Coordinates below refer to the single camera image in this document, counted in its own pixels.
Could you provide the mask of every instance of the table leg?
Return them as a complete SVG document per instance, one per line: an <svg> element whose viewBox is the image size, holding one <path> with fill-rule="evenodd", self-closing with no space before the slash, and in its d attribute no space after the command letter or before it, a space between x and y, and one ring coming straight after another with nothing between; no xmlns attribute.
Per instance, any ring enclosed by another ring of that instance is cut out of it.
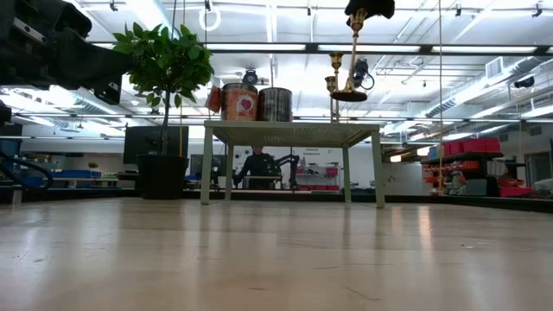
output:
<svg viewBox="0 0 553 311"><path fill-rule="evenodd" d="M349 179L349 146L342 148L344 156L344 195L346 203L352 203L352 183Z"/></svg>
<svg viewBox="0 0 553 311"><path fill-rule="evenodd" d="M384 177L382 169L382 154L380 151L380 133L374 131L371 138L372 165L374 167L374 187L377 196L377 208L384 208Z"/></svg>
<svg viewBox="0 0 553 311"><path fill-rule="evenodd" d="M226 185L225 185L225 200L231 199L232 191L232 159L234 159L234 146L228 145L228 153L226 155Z"/></svg>
<svg viewBox="0 0 553 311"><path fill-rule="evenodd" d="M209 185L211 184L211 160L213 153L213 128L206 127L206 136L204 137L204 155L201 166L201 194L200 203L209 204Z"/></svg>

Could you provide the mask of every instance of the computer monitor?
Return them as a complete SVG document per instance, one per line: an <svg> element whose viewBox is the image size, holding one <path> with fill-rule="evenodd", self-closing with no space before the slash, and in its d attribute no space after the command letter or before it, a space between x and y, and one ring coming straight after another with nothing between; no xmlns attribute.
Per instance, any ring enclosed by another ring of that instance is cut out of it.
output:
<svg viewBox="0 0 553 311"><path fill-rule="evenodd" d="M155 154L159 150L160 126L133 126L127 128L124 136L123 164L136 164L138 155ZM179 156L181 130L178 126L168 127L168 156ZM188 127L182 127L182 156L188 155Z"/></svg>

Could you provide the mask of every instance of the white table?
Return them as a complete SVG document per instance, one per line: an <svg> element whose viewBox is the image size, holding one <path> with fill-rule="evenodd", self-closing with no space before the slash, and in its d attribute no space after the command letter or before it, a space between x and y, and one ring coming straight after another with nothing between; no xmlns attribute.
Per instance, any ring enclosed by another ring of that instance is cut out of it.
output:
<svg viewBox="0 0 553 311"><path fill-rule="evenodd" d="M340 148L344 156L344 188L346 202L352 201L350 184L349 148L368 137L372 138L377 207L385 205L382 155L380 154L380 126L377 124L315 124L260 121L205 121L206 136L201 168L201 204L209 204L213 135L228 145L226 159L225 200L231 199L232 159L234 146L271 146Z"/></svg>

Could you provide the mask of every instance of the air duct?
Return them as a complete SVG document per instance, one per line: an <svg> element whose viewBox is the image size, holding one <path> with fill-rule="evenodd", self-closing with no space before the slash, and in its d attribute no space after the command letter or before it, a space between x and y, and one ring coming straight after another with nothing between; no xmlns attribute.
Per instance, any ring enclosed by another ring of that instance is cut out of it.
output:
<svg viewBox="0 0 553 311"><path fill-rule="evenodd" d="M519 80L549 60L551 60L550 57L528 57L522 60L519 57L505 57L503 59L504 70L499 77L488 78L486 73L480 74L476 78L456 87L443 103L440 103L439 98L431 102L428 110L424 112L424 116L434 117L441 111L449 110L486 92L490 92L499 86L501 82Z"/></svg>

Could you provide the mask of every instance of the black pot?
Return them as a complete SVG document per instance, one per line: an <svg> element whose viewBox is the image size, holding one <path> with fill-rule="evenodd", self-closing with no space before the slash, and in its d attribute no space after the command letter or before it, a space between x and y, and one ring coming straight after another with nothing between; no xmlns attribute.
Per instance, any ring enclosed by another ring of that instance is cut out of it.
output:
<svg viewBox="0 0 553 311"><path fill-rule="evenodd" d="M137 155L137 182L143 199L180 199L184 187L186 160L173 155Z"/></svg>

